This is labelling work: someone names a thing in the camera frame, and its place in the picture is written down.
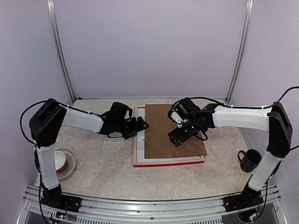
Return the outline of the brown backing board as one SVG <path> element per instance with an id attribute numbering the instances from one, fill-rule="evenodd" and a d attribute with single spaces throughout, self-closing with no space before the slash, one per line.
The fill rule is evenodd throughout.
<path id="1" fill-rule="evenodd" d="M 193 136 L 185 136 L 177 124 L 168 118 L 170 108 L 168 104 L 146 104 L 145 121 L 149 128 L 145 130 L 145 158 L 206 156 L 204 142 Z"/>

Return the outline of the red wooden picture frame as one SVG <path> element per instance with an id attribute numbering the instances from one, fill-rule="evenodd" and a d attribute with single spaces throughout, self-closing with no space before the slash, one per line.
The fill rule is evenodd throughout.
<path id="1" fill-rule="evenodd" d="M 135 116 L 142 117 L 149 128 L 134 137 L 134 167 L 164 167 L 204 163 L 204 142 L 191 137 L 180 146 L 171 143 L 168 134 L 177 128 L 167 116 L 171 105 L 148 104 L 137 107 Z"/>

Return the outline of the cat photo print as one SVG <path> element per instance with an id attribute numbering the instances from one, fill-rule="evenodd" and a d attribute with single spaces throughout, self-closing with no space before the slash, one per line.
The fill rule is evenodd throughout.
<path id="1" fill-rule="evenodd" d="M 145 158 L 145 130 L 134 137 L 133 167 L 163 167 L 204 163 L 204 156 L 170 157 L 170 158 Z"/>

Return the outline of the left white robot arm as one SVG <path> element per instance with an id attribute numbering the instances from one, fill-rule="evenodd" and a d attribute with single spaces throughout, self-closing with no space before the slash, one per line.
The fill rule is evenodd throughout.
<path id="1" fill-rule="evenodd" d="M 133 110 L 120 102 L 113 102 L 110 110 L 101 115 L 64 105 L 53 98 L 40 104 L 42 106 L 29 121 L 29 128 L 41 175 L 41 204 L 78 212 L 81 199 L 62 194 L 55 168 L 55 143 L 61 127 L 88 130 L 107 137 L 119 133 L 127 140 L 149 128 L 149 125 L 142 117 L 133 117 Z"/>

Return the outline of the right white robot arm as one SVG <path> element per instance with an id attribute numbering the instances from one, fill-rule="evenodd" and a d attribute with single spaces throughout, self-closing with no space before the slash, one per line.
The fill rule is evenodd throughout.
<path id="1" fill-rule="evenodd" d="M 209 128 L 238 127 L 268 132 L 266 153 L 242 193 L 223 199 L 227 212 L 263 203 L 261 189 L 291 151 L 292 126 L 281 103 L 256 108 L 208 104 L 201 109 L 190 98 L 185 98 L 173 105 L 167 116 L 177 125 L 168 134 L 176 147 L 199 133 L 205 134 Z"/>

